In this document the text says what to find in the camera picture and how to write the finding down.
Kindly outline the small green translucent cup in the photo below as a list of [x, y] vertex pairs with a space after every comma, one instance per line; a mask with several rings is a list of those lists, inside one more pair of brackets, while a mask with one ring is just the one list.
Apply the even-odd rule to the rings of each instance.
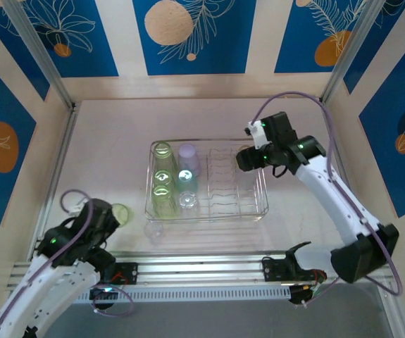
[[112, 213], [119, 223], [119, 227], [126, 226], [133, 217], [133, 212], [124, 204], [113, 204]]

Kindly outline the metal wire dish rack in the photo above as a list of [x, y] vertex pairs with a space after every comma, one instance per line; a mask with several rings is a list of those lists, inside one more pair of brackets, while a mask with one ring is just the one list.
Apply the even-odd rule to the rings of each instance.
[[[175, 218], [160, 219], [154, 215], [152, 190], [154, 173], [154, 146], [158, 142], [171, 145], [177, 172], [172, 176], [175, 186], [172, 189], [177, 204]], [[195, 193], [199, 207], [195, 211], [183, 211], [178, 202], [180, 195], [176, 179], [180, 166], [178, 149], [182, 144], [192, 144], [199, 156], [201, 173], [197, 177], [198, 191]], [[147, 192], [145, 215], [152, 222], [215, 222], [231, 220], [260, 220], [268, 212], [266, 179], [262, 169], [245, 173], [238, 168], [235, 156], [238, 149], [251, 145], [248, 139], [169, 139], [155, 141], [150, 146], [149, 167], [147, 170]]]

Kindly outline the green translucent plastic cup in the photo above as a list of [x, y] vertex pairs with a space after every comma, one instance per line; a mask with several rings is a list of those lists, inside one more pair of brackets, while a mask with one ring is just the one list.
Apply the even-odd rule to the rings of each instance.
[[158, 142], [154, 146], [153, 155], [155, 170], [167, 170], [171, 174], [177, 172], [177, 162], [169, 143]]
[[178, 214], [175, 196], [171, 188], [156, 185], [152, 190], [154, 215], [160, 219], [175, 218]]
[[175, 181], [172, 174], [168, 170], [157, 170], [153, 177], [154, 186], [165, 186], [173, 189]]

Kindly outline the purple plastic cup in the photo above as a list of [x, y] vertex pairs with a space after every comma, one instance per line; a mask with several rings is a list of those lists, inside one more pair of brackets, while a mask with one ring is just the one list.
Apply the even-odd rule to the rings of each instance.
[[178, 160], [181, 170], [189, 170], [193, 176], [201, 173], [201, 164], [196, 148], [192, 144], [182, 144], [178, 149]]

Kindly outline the teal translucent plastic cup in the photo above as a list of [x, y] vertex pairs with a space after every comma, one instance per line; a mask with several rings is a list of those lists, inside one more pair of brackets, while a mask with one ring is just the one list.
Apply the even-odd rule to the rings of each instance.
[[192, 192], [197, 193], [198, 182], [197, 177], [194, 176], [191, 170], [183, 169], [177, 174], [176, 179], [177, 190], [179, 193]]

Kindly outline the clear plastic cup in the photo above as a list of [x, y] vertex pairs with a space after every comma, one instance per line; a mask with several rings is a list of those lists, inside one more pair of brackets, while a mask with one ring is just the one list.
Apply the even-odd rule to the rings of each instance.
[[147, 222], [144, 225], [144, 234], [152, 244], [158, 244], [163, 239], [163, 223]]
[[183, 211], [195, 211], [199, 207], [197, 195], [191, 191], [181, 192], [178, 197], [178, 202]]

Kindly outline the black connector box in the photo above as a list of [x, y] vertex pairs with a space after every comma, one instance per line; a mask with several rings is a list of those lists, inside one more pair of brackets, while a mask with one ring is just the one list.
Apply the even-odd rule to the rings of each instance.
[[115, 301], [118, 299], [118, 293], [112, 287], [95, 287], [90, 290], [89, 300], [94, 309], [105, 311], [112, 307], [114, 303], [108, 301]]
[[304, 303], [309, 302], [313, 298], [313, 285], [299, 285], [291, 286], [290, 291], [290, 300], [289, 302], [295, 306], [303, 305]]

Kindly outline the aluminium mounting beam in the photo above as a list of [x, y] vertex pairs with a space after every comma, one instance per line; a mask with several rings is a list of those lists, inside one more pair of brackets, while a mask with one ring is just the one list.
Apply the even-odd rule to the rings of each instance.
[[136, 263], [138, 287], [252, 286], [265, 283], [264, 256], [283, 259], [283, 251], [218, 254], [146, 254], [118, 251], [118, 263]]

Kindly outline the aluminium frame post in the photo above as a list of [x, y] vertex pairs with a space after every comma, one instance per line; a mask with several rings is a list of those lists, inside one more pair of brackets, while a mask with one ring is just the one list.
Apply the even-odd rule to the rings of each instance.
[[346, 75], [348, 69], [354, 58], [356, 57], [359, 49], [362, 46], [363, 41], [368, 36], [370, 29], [372, 28], [375, 19], [377, 18], [380, 10], [382, 9], [386, 0], [367, 0], [365, 8], [352, 30], [346, 46], [343, 52], [339, 56], [339, 59], [333, 68], [328, 83], [326, 84], [320, 101], [327, 105], [335, 95], [337, 88], [343, 83], [343, 78]]
[[1, 4], [47, 82], [55, 90], [63, 105], [72, 113], [75, 102], [71, 99], [54, 62], [23, 7], [17, 0], [1, 0]]

